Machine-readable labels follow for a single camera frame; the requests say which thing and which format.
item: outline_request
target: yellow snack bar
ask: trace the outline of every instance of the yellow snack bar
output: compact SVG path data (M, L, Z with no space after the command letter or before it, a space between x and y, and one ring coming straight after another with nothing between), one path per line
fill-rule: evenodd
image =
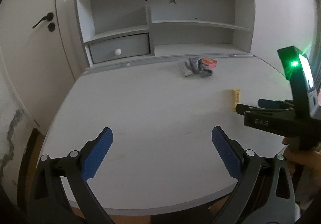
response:
M236 111L236 106L237 104L240 103L240 95L241 95L241 90L240 89L232 89L233 91L233 111Z

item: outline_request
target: drawer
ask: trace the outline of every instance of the drawer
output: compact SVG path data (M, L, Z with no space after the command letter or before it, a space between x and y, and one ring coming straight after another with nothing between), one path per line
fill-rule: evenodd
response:
M148 34L124 36L89 45L94 63L149 53Z

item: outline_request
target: white round knob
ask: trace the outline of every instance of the white round knob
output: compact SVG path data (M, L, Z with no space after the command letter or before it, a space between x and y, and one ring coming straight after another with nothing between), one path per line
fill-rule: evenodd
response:
M116 50L115 50L115 54L116 54L116 55L121 55L121 50L120 50L119 48L116 49Z

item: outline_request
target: white door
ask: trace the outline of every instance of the white door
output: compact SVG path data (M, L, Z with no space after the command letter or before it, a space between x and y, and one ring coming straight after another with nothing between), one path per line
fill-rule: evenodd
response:
M33 26L49 12L53 20ZM54 23L50 32L47 26ZM61 42L55 0L3 0L0 4L3 70L24 109L45 134L74 84Z

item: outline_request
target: desk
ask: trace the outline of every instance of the desk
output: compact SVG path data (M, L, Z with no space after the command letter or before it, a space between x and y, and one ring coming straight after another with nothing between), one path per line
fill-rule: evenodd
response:
M114 142L88 180L109 214L154 215L191 208L232 191L211 141L220 125L244 149L273 157L282 137L243 125L232 111L232 88L241 102L291 99L289 83L255 57L219 58L213 76L182 78L177 62L147 64L82 76L66 97L41 154L66 156L104 127ZM64 180L68 199L75 201Z

